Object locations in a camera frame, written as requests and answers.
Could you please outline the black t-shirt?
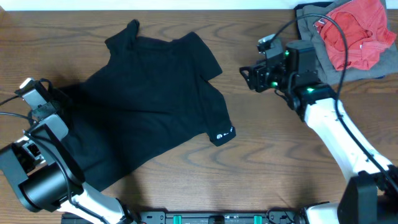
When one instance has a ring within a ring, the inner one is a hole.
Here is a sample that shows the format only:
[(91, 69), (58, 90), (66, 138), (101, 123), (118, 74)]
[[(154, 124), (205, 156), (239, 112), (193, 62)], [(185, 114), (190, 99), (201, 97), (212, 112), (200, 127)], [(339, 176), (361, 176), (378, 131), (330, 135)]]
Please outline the black t-shirt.
[(63, 144), (96, 190), (199, 134), (216, 146), (235, 137), (210, 83), (221, 67), (196, 33), (166, 42), (140, 36), (133, 20), (105, 44), (108, 63), (62, 88), (72, 101)]

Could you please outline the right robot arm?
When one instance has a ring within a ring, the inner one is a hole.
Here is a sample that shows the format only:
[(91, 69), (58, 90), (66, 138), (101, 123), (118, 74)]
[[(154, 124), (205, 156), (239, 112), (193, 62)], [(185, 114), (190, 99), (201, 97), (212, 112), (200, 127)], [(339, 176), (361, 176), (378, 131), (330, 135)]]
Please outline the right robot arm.
[(318, 77), (315, 49), (307, 40), (282, 45), (265, 37), (257, 44), (265, 58), (241, 67), (256, 92), (273, 89), (313, 129), (339, 165), (347, 182), (338, 203), (309, 205), (281, 223), (397, 223), (397, 167), (376, 151)]

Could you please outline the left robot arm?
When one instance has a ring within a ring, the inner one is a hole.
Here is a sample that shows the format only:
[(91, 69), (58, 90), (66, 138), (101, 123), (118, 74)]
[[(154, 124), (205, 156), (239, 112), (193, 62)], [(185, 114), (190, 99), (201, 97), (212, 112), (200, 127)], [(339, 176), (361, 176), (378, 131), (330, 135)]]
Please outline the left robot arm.
[(69, 132), (60, 105), (47, 90), (17, 90), (30, 107), (30, 127), (1, 149), (1, 171), (21, 204), (31, 212), (64, 214), (63, 223), (138, 223), (117, 198), (85, 180), (61, 141)]

